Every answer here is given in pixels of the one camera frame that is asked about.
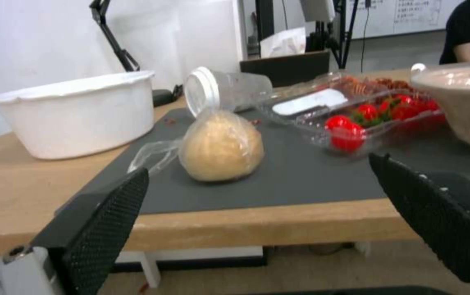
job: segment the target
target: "bagged dough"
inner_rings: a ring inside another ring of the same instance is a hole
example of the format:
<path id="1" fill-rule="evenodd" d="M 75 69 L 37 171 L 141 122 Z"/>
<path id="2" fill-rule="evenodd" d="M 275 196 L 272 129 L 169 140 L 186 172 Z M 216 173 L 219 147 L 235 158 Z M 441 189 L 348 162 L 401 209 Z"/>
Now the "bagged dough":
<path id="1" fill-rule="evenodd" d="M 206 109 L 189 127 L 178 157 L 198 181 L 246 176 L 264 157 L 261 134 L 246 119 L 228 111 Z"/>

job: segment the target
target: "floor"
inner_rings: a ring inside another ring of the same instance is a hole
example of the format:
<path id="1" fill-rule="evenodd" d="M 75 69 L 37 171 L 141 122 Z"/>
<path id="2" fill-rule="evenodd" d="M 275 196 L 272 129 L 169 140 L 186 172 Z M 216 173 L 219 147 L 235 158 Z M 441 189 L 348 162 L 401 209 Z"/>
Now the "floor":
<path id="1" fill-rule="evenodd" d="M 331 255 L 314 254 L 306 246 L 280 247 L 269 265 L 162 273 L 158 289 L 139 291 L 141 273 L 109 276 L 99 295 L 190 295 L 274 293 L 379 286 L 427 286 L 453 295 L 470 295 L 421 241 L 372 243 L 368 257 L 357 250 Z"/>

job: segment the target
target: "gray cutting mat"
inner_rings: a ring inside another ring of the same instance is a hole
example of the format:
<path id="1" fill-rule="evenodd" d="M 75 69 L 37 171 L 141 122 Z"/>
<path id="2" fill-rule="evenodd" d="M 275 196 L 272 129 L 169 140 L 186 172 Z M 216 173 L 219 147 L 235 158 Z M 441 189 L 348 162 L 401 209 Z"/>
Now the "gray cutting mat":
<path id="1" fill-rule="evenodd" d="M 366 157 L 350 159 L 308 144 L 292 126 L 263 119 L 257 111 L 241 114 L 261 119 L 265 158 L 250 176 L 235 182 L 206 184 L 191 179 L 178 159 L 150 179 L 141 213 L 206 211 L 263 206 L 340 202 L 383 197 Z M 138 149 L 147 142 L 182 137 L 193 119 L 173 110 L 149 134 L 133 142 L 79 194 L 89 193 L 124 176 Z M 470 178 L 470 146 L 449 131 L 434 138 L 387 147 L 395 159 L 423 171 L 458 172 Z"/>

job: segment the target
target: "black lamp arm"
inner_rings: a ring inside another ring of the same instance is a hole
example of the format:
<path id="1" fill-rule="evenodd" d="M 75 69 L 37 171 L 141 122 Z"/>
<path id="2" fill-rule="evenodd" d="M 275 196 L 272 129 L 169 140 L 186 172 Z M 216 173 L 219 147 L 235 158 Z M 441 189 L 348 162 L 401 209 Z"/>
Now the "black lamp arm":
<path id="1" fill-rule="evenodd" d="M 89 8 L 91 8 L 93 19 L 104 33 L 104 36 L 113 48 L 113 52 L 115 52 L 115 55 L 119 59 L 124 69 L 128 72 L 138 71 L 140 70 L 138 62 L 136 62 L 136 60 L 131 56 L 130 53 L 128 53 L 126 49 L 120 48 L 119 43 L 115 39 L 115 36 L 113 36 L 113 33 L 107 26 L 105 14 L 107 12 L 107 8 L 109 7 L 110 1 L 111 0 L 93 0 L 93 2 L 91 2 Z"/>

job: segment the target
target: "clear plastic cup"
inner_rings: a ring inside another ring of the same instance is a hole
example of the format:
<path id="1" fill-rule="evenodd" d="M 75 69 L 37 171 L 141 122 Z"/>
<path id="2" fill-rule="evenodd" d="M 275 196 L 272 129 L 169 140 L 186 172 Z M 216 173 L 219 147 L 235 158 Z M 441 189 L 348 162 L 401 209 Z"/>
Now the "clear plastic cup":
<path id="1" fill-rule="evenodd" d="M 184 83 L 188 109 L 197 116 L 204 108 L 240 111 L 269 99 L 273 86 L 265 75 L 194 69 Z"/>

